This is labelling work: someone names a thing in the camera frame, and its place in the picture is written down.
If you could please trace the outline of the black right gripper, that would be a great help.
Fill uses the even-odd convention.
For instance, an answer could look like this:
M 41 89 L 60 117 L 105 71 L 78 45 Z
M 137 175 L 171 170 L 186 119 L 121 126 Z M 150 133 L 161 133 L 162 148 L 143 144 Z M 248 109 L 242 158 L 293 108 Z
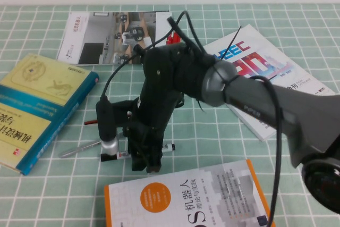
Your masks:
M 186 50 L 183 43 L 144 50 L 139 45 L 134 53 L 140 55 L 145 80 L 141 93 L 133 102 L 130 121 L 126 129 L 128 151 L 132 157 L 132 171 L 158 173 L 164 133 L 176 106 L 182 99 L 174 88 L 175 65 Z

